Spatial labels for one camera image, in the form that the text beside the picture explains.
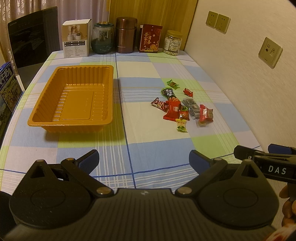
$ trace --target table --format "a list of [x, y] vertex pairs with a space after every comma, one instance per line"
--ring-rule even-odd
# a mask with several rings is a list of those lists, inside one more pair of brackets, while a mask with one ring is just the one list
[[[113, 122], [97, 133], [48, 133], [27, 125], [35, 103], [46, 82], [58, 66], [108, 64], [114, 67]], [[156, 97], [165, 101], [160, 90], [172, 79], [186, 97], [186, 87], [194, 92], [198, 104], [214, 109], [214, 122], [197, 127], [187, 122], [188, 133], [176, 130], [176, 123], [164, 120], [163, 111], [150, 105]], [[1, 191], [12, 194], [37, 159], [60, 163], [78, 158], [92, 149], [100, 154], [91, 176], [117, 188], [171, 188], [175, 191], [198, 174], [188, 161], [196, 149], [209, 158], [223, 157], [239, 163], [233, 156], [236, 145], [261, 150], [250, 128], [221, 89], [192, 58], [181, 51], [178, 56], [165, 53], [138, 53], [63, 58], [53, 52], [23, 94], [7, 129], [0, 150]]]

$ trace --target tray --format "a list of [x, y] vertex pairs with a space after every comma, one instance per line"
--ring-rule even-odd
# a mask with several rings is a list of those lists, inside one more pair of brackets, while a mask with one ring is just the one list
[[28, 125], [49, 132], [95, 132], [112, 119], [113, 66], [61, 66], [47, 82]]

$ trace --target metal bolt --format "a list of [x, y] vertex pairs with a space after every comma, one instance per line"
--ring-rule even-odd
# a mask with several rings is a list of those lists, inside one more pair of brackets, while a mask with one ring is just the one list
[[106, 195], [111, 192], [111, 189], [109, 187], [100, 187], [96, 190], [98, 194]]
[[192, 189], [189, 187], [180, 187], [177, 189], [178, 193], [180, 194], [190, 194], [192, 192]]

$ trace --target thermos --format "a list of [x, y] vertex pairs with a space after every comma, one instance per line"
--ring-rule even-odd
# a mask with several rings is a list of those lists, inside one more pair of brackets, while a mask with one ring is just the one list
[[136, 18], [118, 17], [115, 28], [115, 50], [117, 53], [132, 53], [135, 50]]

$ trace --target wall plate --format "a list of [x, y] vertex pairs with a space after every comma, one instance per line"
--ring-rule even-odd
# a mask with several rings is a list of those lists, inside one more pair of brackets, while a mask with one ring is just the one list
[[266, 37], [258, 53], [258, 56], [273, 69], [282, 52], [283, 48], [281, 46], [277, 45], [274, 41]]
[[230, 23], [229, 17], [219, 14], [216, 25], [215, 25], [215, 29], [219, 30], [222, 33], [226, 33], [229, 23]]
[[209, 14], [207, 16], [207, 21], [205, 24], [212, 28], [215, 28], [217, 19], [218, 19], [218, 14], [216, 12], [209, 11]]

